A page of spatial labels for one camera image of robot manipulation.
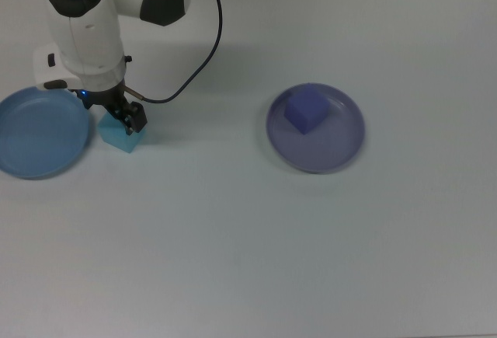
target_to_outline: cube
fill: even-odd
[[[326,119],[330,106],[324,95],[316,89],[306,88],[288,99],[285,117],[302,134],[307,134]]]
[[[107,144],[115,146],[126,153],[131,153],[145,135],[145,129],[143,129],[139,133],[134,132],[128,136],[121,122],[114,119],[109,113],[103,116],[97,129]]]

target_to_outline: purple cube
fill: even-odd
[[[288,99],[285,117],[302,134],[315,129],[328,116],[331,104],[313,88],[306,88]]]

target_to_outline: table surface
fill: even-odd
[[[57,177],[0,174],[0,336],[497,333],[497,0],[223,3],[217,55],[146,106],[131,155],[95,135]],[[50,37],[43,0],[0,12],[5,97]],[[166,28],[122,18],[127,84],[167,96],[216,31],[214,0]],[[298,172],[266,139],[302,82],[363,111],[341,172]]]

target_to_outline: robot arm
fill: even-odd
[[[189,0],[46,0],[54,44],[35,51],[38,89],[69,89],[88,109],[104,106],[128,134],[147,123],[143,106],[128,103],[126,65],[118,15],[166,26],[182,18]]]

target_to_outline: purple plate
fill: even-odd
[[[285,117],[287,100],[312,86],[331,103],[328,117],[302,134]],[[330,173],[345,167],[358,153],[366,128],[359,107],[345,93],[329,85],[296,85],[279,95],[269,108],[266,132],[273,147],[290,165],[310,173]]]

